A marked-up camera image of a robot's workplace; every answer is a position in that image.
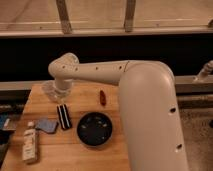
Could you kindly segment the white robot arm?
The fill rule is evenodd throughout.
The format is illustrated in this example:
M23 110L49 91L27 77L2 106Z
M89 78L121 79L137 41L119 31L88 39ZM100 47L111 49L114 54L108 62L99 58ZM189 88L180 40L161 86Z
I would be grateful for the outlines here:
M59 95L74 79L118 87L131 171L189 171L171 69L159 61L79 63L66 53L48 66Z

